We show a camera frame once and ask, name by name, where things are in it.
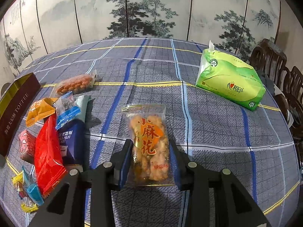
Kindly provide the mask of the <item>red gold toffee tin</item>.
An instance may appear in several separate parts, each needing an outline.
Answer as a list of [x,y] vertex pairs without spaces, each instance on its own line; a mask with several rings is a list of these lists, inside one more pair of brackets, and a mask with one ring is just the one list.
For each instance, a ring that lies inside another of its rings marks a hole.
[[19,120],[41,85],[34,73],[16,79],[1,97],[1,155],[9,152]]

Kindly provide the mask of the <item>fried dough twist snack bag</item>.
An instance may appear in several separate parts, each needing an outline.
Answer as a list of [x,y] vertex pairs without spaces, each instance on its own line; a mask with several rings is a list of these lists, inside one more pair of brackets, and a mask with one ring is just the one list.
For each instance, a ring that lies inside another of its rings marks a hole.
[[130,104],[122,112],[133,141],[131,180],[138,186],[173,184],[165,105]]

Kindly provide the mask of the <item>yellow candy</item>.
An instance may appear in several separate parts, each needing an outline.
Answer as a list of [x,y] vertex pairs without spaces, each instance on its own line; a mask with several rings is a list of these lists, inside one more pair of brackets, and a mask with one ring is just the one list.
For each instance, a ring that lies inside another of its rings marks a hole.
[[23,184],[23,172],[18,173],[12,178],[12,184],[17,191],[20,198],[20,207],[25,213],[33,213],[38,210],[38,206],[28,196],[25,186]]

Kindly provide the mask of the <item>orange snack packet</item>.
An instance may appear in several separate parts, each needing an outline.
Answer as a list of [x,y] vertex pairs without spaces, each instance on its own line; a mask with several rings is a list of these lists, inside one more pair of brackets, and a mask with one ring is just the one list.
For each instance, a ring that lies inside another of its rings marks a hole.
[[41,100],[35,101],[29,109],[26,126],[30,127],[37,121],[49,117],[55,113],[55,107],[53,104],[58,100],[57,97],[46,97]]

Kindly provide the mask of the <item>plaid blue tablecloth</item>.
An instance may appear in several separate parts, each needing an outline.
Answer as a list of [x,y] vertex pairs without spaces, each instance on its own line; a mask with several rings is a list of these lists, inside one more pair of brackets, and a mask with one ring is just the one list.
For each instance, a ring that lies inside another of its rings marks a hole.
[[103,162],[129,134],[122,110],[142,104],[131,115],[160,115],[169,137],[211,170],[228,166],[257,201],[272,226],[285,226],[299,200],[295,146],[283,114],[266,92],[254,111],[195,86],[201,44],[173,39],[103,40],[41,56],[21,72],[43,85],[79,74],[97,74],[85,121],[85,162]]

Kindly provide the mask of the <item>pink patterned snack packet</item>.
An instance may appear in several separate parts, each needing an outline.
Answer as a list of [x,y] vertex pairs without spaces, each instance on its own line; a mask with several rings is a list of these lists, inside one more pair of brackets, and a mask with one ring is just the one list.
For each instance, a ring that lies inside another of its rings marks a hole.
[[28,130],[24,130],[19,134],[20,158],[32,165],[34,164],[35,141],[36,137]]

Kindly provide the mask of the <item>blue white small snack packet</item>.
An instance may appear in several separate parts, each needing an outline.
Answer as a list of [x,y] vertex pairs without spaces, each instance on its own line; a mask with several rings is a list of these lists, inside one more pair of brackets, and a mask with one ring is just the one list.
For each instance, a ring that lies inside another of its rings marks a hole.
[[81,112],[80,107],[76,104],[72,91],[62,95],[53,106],[55,107],[56,113],[56,130],[61,129]]

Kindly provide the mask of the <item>dark wooden chair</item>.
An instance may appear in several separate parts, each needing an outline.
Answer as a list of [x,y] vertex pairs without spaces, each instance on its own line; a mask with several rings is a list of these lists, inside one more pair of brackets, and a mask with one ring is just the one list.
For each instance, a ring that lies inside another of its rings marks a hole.
[[286,63],[287,57],[284,52],[267,38],[253,49],[249,62],[255,70],[265,73],[279,88],[282,86],[284,72],[289,72]]
[[289,122],[290,132],[295,144],[299,168],[302,167],[302,73],[294,66],[286,74],[282,94],[274,96],[285,120]]

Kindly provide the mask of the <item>green tissue pack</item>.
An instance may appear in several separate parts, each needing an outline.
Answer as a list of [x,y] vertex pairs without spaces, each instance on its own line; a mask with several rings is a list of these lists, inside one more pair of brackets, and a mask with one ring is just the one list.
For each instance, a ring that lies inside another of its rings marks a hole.
[[255,69],[241,59],[215,49],[202,51],[195,85],[254,111],[266,92]]

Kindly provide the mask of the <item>blue soda cracker pack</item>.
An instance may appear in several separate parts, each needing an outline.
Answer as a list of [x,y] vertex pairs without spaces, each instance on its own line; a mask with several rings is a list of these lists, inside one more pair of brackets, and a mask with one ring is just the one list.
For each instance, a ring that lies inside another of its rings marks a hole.
[[68,171],[77,169],[83,172],[85,118],[90,100],[89,95],[77,97],[76,105],[80,111],[58,130],[63,165]]

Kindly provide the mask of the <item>light blue candy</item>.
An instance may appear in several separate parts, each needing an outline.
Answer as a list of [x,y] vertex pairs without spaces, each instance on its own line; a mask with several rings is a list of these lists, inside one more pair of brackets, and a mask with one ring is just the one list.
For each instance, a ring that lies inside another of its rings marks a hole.
[[31,180],[28,173],[25,171],[24,167],[22,167],[22,173],[23,173],[23,187],[27,195],[36,205],[38,206],[43,205],[44,199],[42,198],[38,185]]

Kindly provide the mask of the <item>painted folding screen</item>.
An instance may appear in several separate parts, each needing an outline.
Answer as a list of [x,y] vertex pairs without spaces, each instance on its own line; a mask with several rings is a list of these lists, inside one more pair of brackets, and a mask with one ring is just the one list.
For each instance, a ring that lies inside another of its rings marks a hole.
[[70,46],[143,36],[212,41],[247,61],[279,19],[280,0],[15,0],[1,16],[1,68],[13,76]]

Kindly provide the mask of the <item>clear bag of peanuts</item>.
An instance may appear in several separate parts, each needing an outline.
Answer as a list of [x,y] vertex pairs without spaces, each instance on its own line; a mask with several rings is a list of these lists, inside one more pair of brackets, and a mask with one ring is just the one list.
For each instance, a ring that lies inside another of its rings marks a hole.
[[89,74],[81,74],[62,80],[54,86],[50,97],[60,97],[70,91],[73,95],[83,93],[93,87],[96,76],[97,71],[93,70],[93,72]]

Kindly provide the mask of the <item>red snack packet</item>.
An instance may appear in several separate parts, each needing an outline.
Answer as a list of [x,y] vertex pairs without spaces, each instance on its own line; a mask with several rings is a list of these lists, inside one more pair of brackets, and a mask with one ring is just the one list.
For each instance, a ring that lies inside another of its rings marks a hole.
[[44,122],[35,141],[34,166],[42,198],[46,198],[67,173],[55,126],[56,115],[53,114]]

